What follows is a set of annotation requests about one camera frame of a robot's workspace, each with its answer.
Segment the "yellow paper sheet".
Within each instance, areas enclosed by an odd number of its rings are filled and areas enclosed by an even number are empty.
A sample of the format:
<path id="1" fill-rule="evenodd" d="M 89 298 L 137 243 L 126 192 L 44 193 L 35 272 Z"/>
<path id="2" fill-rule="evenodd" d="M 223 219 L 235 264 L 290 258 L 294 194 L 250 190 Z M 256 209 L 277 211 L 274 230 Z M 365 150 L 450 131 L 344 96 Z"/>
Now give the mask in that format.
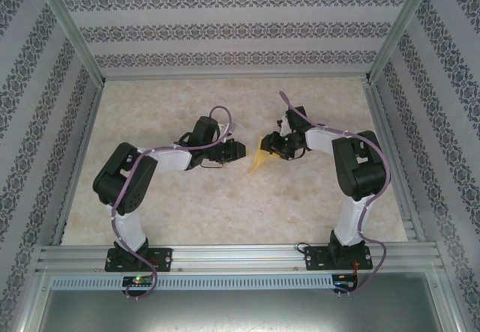
<path id="1" fill-rule="evenodd" d="M 268 161 L 271 158 L 280 158 L 279 154 L 276 154 L 274 152 L 267 151 L 262 148 L 264 145 L 263 140 L 266 139 L 267 136 L 261 136 L 259 138 L 256 150 L 255 150 L 255 155 L 253 158 L 253 163 L 250 167 L 250 170 L 248 172 L 249 175 L 252 175 L 256 170 L 258 170 L 261 165 L 263 165 L 266 161 Z"/>

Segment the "grey metal sheet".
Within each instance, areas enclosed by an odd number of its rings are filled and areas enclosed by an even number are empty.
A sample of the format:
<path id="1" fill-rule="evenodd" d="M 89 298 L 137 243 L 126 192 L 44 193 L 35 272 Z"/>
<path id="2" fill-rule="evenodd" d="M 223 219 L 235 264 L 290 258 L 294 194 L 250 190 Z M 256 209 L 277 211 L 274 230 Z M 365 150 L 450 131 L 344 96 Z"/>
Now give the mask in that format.
<path id="1" fill-rule="evenodd" d="M 352 296 L 292 283 L 283 289 L 189 290 L 129 301 L 101 278 L 45 277 L 20 332 L 467 332 L 437 272 L 376 276 Z"/>

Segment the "aluminium side rail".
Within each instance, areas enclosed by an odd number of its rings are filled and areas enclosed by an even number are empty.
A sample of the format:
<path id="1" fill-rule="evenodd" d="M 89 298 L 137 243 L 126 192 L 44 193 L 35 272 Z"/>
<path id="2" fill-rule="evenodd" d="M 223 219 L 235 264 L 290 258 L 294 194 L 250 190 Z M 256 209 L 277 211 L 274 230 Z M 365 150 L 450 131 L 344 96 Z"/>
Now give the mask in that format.
<path id="1" fill-rule="evenodd" d="M 48 242 L 49 246 L 58 246 L 62 242 L 62 238 L 65 233 L 65 226 L 68 222 L 71 206 L 74 201 L 75 192 L 80 179 L 83 163 L 86 158 L 86 152 L 91 138 L 93 126 L 95 124 L 101 97 L 104 91 L 104 85 L 105 83 L 97 87 L 91 100 L 88 114 L 83 125 L 82 134 L 80 135 L 81 139 L 77 146 L 76 155 L 72 163 L 72 170 L 70 171 L 69 178 L 67 180 L 66 190 L 61 199 L 58 216 L 55 219 L 55 225 L 53 226 L 53 231 Z"/>
<path id="2" fill-rule="evenodd" d="M 397 200 L 404 229 L 406 230 L 407 239 L 408 241 L 414 242 L 427 242 L 428 238 L 423 231 L 416 210 L 416 204 L 408 186 L 407 178 L 396 148 L 395 139 L 391 132 L 378 91 L 374 85 L 368 82 L 367 78 L 362 78 L 361 84 L 376 129 L 377 138 L 390 165 L 391 185 Z"/>

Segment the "long aluminium base rail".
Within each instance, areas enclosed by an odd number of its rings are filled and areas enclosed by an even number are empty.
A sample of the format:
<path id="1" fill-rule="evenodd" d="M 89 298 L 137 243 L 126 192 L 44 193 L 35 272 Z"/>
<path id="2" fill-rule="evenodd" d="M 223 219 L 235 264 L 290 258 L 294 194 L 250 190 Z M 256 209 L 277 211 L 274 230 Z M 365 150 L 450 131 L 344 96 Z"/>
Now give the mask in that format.
<path id="1" fill-rule="evenodd" d="M 294 244 L 172 246 L 171 274 L 304 273 L 305 257 Z M 108 246 L 42 247 L 34 271 L 46 274 L 103 274 Z M 443 270 L 434 242 L 387 243 L 381 272 Z"/>

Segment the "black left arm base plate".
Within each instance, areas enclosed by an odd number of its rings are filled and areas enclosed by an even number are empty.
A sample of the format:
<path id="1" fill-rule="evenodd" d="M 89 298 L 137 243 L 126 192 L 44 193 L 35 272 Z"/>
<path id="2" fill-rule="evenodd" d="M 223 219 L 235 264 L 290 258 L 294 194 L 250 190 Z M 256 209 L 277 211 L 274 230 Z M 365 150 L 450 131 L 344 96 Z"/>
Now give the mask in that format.
<path id="1" fill-rule="evenodd" d="M 169 248 L 153 248 L 146 250 L 143 258 L 157 272 L 169 272 L 173 260 L 173 250 Z M 152 268 L 122 248 L 108 249 L 104 266 L 106 272 L 152 272 Z"/>

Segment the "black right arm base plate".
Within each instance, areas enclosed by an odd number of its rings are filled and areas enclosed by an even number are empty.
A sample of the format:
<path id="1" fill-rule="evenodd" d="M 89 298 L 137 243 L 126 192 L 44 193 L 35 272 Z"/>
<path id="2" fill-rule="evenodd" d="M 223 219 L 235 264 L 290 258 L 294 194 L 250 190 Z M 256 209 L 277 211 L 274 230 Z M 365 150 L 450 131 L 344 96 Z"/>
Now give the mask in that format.
<path id="1" fill-rule="evenodd" d="M 373 262 L 368 247 L 306 247 L 305 264 L 308 271 L 353 270 L 354 263 L 360 271 L 372 270 Z"/>

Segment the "aluminium frame post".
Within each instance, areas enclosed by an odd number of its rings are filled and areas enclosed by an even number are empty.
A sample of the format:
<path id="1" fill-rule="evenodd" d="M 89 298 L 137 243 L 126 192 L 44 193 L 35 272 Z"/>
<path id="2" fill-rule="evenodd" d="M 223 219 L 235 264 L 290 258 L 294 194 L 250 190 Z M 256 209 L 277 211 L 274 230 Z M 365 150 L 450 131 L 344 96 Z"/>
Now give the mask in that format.
<path id="1" fill-rule="evenodd" d="M 415 14 L 415 11 L 421 1 L 422 0 L 405 0 L 396 20 L 386 36 L 385 41 L 382 43 L 382 46 L 376 54 L 376 58 L 374 59 L 370 70 L 367 73 L 367 81 L 370 85 L 378 80 L 383 68 L 392 55 L 393 50 L 397 46 L 398 41 L 409 25 L 410 20 Z"/>
<path id="2" fill-rule="evenodd" d="M 71 41 L 76 53 L 78 54 L 82 64 L 85 66 L 89 76 L 94 80 L 96 86 L 103 87 L 105 83 L 104 75 L 94 55 L 89 49 L 80 28 L 74 21 L 71 12 L 68 10 L 64 0 L 46 0 L 56 19 L 60 23 L 67 38 Z"/>

